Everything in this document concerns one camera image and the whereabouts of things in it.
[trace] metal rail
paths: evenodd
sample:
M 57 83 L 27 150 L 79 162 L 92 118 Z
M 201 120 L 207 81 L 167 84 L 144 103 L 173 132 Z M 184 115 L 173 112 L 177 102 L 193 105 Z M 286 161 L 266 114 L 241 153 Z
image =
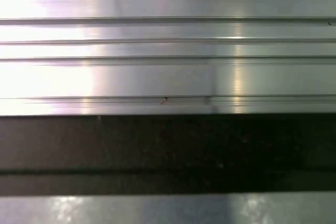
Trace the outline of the metal rail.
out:
M 335 19 L 334 0 L 2 0 L 0 114 L 336 112 Z

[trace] metal surface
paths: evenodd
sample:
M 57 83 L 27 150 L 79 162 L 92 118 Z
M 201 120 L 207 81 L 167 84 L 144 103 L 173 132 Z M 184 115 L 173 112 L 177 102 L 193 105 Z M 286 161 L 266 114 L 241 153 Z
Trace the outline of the metal surface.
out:
M 333 2 L 4 0 L 0 114 L 335 112 Z
M 335 193 L 0 198 L 13 223 L 333 223 Z

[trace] brushed aluminum panel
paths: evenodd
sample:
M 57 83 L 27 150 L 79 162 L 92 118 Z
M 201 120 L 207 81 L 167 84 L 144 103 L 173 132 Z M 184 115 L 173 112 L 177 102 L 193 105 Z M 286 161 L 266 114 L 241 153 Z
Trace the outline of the brushed aluminum panel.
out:
M 333 17 L 336 16 L 333 2 L 334 0 L 3 0 L 0 18 Z
M 1 45 L 0 59 L 48 58 L 333 58 L 334 43 L 121 43 L 121 44 L 70 44 L 70 45 Z
M 216 68 L 218 95 L 336 94 L 336 65 L 223 65 Z
M 190 66 L 0 65 L 0 98 L 210 95 L 212 71 Z

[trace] dark surface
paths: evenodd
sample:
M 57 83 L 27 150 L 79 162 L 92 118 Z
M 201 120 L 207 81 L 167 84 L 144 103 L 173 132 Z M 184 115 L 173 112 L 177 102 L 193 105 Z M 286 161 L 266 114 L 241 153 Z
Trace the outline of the dark surface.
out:
M 336 189 L 336 115 L 0 119 L 0 195 Z

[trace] metal groove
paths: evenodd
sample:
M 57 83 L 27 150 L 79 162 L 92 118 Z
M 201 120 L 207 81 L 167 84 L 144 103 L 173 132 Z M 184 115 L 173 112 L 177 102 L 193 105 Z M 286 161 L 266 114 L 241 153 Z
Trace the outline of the metal groove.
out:
M 335 43 L 335 38 L 150 38 L 0 41 L 0 45 L 90 45 L 140 43 Z
M 99 25 L 99 24 L 180 24 L 180 23 L 323 23 L 332 25 L 336 17 L 76 17 L 0 18 L 0 25 Z

